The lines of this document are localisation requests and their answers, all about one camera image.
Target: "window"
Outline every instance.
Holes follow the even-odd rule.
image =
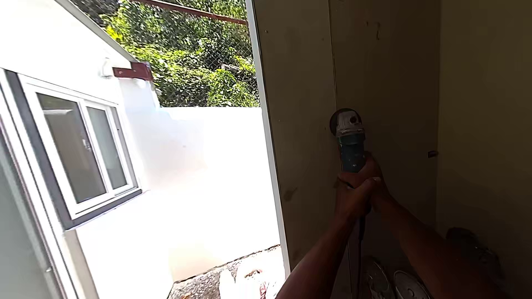
[[[117,205],[111,203],[140,193],[117,103],[22,75],[19,78],[67,220],[86,221],[108,210],[104,207]]]

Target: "foliage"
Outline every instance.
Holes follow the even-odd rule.
[[[173,2],[246,18],[243,0]],[[112,38],[151,64],[162,106],[259,106],[246,26],[129,0],[99,17]]]

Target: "hand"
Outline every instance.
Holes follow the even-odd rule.
[[[336,184],[335,218],[356,220],[370,209],[368,200],[376,189],[386,189],[377,162],[369,152],[365,153],[365,166],[358,173],[343,172]]]

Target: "gravel ground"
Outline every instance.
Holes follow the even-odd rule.
[[[275,297],[285,279],[281,247],[277,245],[213,268],[204,274],[184,281],[176,281],[168,299],[220,299],[220,273],[224,270],[231,273],[232,277],[236,279],[234,285],[240,289],[250,288],[251,277],[253,277],[253,281],[263,281],[268,288],[267,299]],[[258,298],[260,298],[260,283],[253,283],[252,287],[253,289],[256,287]]]

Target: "chain-link fence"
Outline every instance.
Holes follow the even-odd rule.
[[[167,1],[178,10],[142,0],[72,1],[150,63],[162,106],[259,106],[245,0]],[[179,11],[182,6],[229,21]]]

